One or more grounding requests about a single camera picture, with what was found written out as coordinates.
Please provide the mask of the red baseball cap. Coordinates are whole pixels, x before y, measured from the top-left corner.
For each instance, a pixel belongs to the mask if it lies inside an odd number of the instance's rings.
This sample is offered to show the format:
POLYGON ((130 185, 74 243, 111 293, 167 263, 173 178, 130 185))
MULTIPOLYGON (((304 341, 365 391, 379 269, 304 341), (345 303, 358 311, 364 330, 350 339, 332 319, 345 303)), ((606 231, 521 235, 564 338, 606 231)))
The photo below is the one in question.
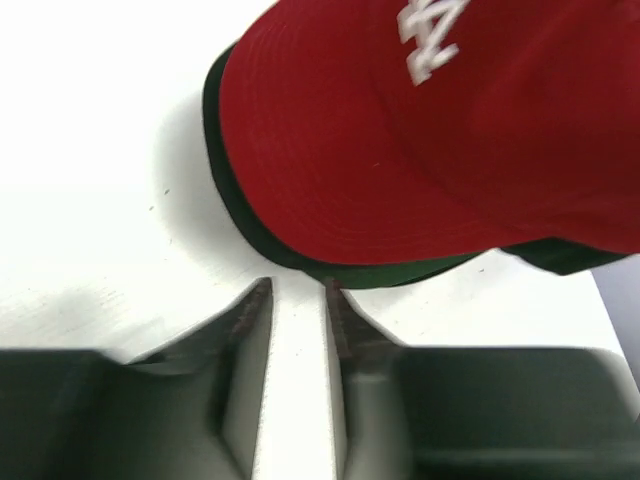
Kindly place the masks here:
POLYGON ((307 257, 639 249, 635 1, 280 1, 219 112, 252 210, 307 257))

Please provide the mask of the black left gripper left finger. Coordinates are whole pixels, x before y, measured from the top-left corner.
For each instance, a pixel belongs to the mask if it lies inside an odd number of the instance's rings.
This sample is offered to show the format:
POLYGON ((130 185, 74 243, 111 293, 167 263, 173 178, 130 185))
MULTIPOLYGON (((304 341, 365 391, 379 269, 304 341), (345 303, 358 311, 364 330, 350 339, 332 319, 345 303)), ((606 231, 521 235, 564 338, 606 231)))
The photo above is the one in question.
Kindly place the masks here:
POLYGON ((5 479, 248 479, 271 336, 273 287, 149 355, 1 352, 5 479))

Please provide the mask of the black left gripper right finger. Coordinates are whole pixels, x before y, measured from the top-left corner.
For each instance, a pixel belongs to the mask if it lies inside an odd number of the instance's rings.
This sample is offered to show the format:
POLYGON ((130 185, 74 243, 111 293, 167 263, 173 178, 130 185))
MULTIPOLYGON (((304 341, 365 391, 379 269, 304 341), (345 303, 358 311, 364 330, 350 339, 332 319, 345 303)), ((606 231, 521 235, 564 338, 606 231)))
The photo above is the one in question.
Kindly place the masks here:
POLYGON ((341 479, 635 479, 639 416, 608 351, 421 347, 324 285, 341 479))

